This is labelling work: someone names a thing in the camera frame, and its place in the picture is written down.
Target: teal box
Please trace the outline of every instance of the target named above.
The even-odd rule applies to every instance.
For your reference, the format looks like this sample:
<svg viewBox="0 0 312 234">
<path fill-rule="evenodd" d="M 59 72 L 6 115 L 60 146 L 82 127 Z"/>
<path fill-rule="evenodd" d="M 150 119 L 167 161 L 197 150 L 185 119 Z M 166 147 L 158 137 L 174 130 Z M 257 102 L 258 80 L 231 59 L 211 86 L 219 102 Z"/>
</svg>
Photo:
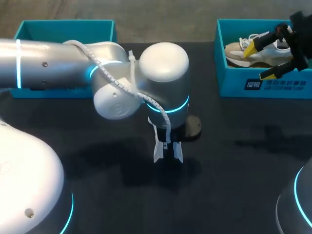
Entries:
<svg viewBox="0 0 312 234">
<path fill-rule="evenodd" d="M 218 19 L 214 40 L 214 61 L 221 97 L 238 98 L 312 98 L 312 65 L 299 72 L 294 70 L 280 79 L 259 79 L 267 68 L 228 67 L 224 46 L 248 38 L 250 34 L 274 31 L 275 27 L 289 20 Z"/>
<path fill-rule="evenodd" d="M 113 20 L 26 20 L 14 39 L 63 43 L 78 40 L 84 44 L 117 42 Z M 10 89 L 14 98 L 92 98 L 91 87 L 58 90 Z"/>
</svg>

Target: black table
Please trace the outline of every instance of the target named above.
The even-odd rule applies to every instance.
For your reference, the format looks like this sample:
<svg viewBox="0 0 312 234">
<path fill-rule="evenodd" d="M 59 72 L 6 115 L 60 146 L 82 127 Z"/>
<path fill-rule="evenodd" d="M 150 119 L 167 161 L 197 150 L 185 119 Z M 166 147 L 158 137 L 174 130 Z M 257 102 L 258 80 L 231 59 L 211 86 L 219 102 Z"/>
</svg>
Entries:
<svg viewBox="0 0 312 234">
<path fill-rule="evenodd" d="M 212 42 L 181 43 L 190 58 L 190 113 L 202 136 L 180 170 L 153 163 L 142 106 L 121 121 L 92 100 L 12 99 L 0 116 L 48 143 L 75 196 L 78 234 L 277 234 L 275 204 L 312 153 L 309 100 L 220 98 Z M 125 44 L 136 58 L 148 44 Z"/>
</svg>

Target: shoe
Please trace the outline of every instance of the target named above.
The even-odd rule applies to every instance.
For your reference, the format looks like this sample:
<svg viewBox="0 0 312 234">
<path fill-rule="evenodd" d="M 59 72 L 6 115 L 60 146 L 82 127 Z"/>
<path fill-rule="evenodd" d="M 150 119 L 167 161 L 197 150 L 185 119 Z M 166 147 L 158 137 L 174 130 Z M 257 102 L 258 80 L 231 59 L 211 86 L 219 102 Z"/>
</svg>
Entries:
<svg viewBox="0 0 312 234">
<path fill-rule="evenodd" d="M 227 60 L 240 67 L 250 67 L 258 62 L 265 63 L 269 66 L 276 66 L 290 61 L 293 56 L 285 40 L 282 42 L 277 40 L 273 44 L 264 47 L 262 51 L 244 58 L 243 51 L 253 39 L 267 33 L 268 32 L 263 34 L 251 34 L 248 39 L 240 38 L 239 42 L 234 42 L 225 46 L 224 52 Z"/>
</svg>

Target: gray floor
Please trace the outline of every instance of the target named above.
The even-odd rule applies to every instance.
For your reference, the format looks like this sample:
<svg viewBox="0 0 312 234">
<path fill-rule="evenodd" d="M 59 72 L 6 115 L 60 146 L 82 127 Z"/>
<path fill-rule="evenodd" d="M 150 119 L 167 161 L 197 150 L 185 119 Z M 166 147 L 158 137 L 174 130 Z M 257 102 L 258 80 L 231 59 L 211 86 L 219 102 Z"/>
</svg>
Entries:
<svg viewBox="0 0 312 234">
<path fill-rule="evenodd" d="M 287 19 L 311 0 L 0 0 L 0 37 L 22 20 L 114 19 L 119 42 L 211 41 L 217 18 Z"/>
</svg>

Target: white cable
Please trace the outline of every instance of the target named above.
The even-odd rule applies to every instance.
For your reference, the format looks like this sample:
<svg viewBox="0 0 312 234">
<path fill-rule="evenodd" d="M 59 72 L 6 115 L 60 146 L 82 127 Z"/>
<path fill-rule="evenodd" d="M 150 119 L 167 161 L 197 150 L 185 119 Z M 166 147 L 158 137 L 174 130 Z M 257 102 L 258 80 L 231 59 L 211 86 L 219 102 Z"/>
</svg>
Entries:
<svg viewBox="0 0 312 234">
<path fill-rule="evenodd" d="M 133 55 L 132 50 L 129 51 L 129 61 L 130 61 L 130 81 L 132 84 L 132 91 L 138 93 L 136 77 L 135 77 L 135 56 Z"/>
<path fill-rule="evenodd" d="M 167 113 L 165 112 L 165 110 L 161 107 L 161 105 L 158 104 L 158 102 L 156 102 L 154 99 L 152 99 L 151 97 L 140 93 L 139 91 L 134 92 L 128 88 L 126 88 L 125 86 L 123 86 L 122 84 L 120 84 L 117 80 L 114 79 L 114 77 L 105 69 L 105 67 L 103 66 L 103 64 L 93 55 L 93 53 L 89 50 L 89 48 L 87 46 L 85 46 L 84 44 L 82 44 L 81 42 L 77 41 L 77 40 L 69 40 L 64 42 L 64 44 L 70 44 L 70 45 L 75 45 L 78 48 L 80 48 L 83 53 L 88 56 L 97 66 L 98 68 L 104 73 L 104 75 L 109 79 L 109 81 L 111 83 L 114 83 L 117 87 L 119 87 L 120 89 L 122 89 L 123 91 L 135 96 L 135 97 L 139 97 L 143 100 L 145 100 L 146 102 L 149 102 L 150 104 L 152 104 L 156 109 L 158 109 L 161 113 L 161 115 L 164 117 L 165 123 L 166 123 L 166 143 L 170 143 L 170 133 L 171 133 L 171 123 L 170 123 L 170 119 L 167 115 Z"/>
</svg>

